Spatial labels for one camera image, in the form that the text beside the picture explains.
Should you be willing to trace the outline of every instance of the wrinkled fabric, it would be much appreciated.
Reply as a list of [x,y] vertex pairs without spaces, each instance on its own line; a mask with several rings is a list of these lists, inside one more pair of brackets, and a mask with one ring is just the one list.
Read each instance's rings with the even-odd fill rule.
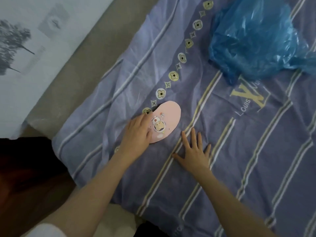
[[[316,0],[286,1],[294,27],[314,51]],[[180,133],[189,136],[194,126],[204,146],[213,146],[212,172],[234,196],[277,235],[313,236],[315,78],[285,70],[269,80],[240,78],[235,87],[227,85],[208,63],[207,47],[215,14],[230,2],[160,0],[118,62],[54,137],[54,151],[84,186],[119,148],[129,119],[172,100],[181,107],[179,125],[130,166],[114,203],[169,236],[224,236],[204,191],[171,158],[173,152],[184,155]]]
[[292,24],[284,0],[235,0],[216,15],[209,58],[234,85],[269,78],[282,69],[316,72],[316,54]]

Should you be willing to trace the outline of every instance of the blue plastic bag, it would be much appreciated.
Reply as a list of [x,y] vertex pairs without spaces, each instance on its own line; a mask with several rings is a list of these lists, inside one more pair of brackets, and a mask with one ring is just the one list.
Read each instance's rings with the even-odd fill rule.
[[227,82],[271,77],[282,69],[316,73],[316,54],[293,27],[284,0],[235,0],[219,12],[211,31],[209,58]]

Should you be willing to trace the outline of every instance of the gray fabric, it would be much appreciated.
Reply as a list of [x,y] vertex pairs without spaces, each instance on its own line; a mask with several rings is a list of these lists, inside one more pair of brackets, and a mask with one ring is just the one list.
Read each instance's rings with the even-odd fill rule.
[[[213,173],[242,203],[280,236],[313,236],[316,81],[283,71],[270,80],[240,79],[228,86],[208,63],[207,47],[214,14],[230,0],[213,0],[210,10],[205,1],[157,3],[116,65],[55,136],[55,153],[83,186],[113,155],[128,119],[155,109],[152,101],[173,100],[182,110],[179,125],[128,169],[113,202],[170,236],[224,236],[205,193],[170,156],[184,154],[180,131],[189,134],[195,126],[203,143],[213,144]],[[294,26],[314,51],[316,0],[287,1]],[[203,28],[194,30],[198,19]],[[194,45],[186,48],[186,42]],[[179,53],[186,63],[177,70]],[[171,71],[179,80],[168,77]],[[163,99],[156,97],[159,88],[166,91]]]

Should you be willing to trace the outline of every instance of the left hand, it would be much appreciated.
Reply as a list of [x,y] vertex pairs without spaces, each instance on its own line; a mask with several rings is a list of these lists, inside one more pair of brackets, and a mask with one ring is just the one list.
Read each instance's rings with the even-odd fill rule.
[[152,132],[149,123],[152,120],[152,112],[142,114],[132,119],[125,128],[125,133],[117,151],[128,165],[131,165],[147,149]]

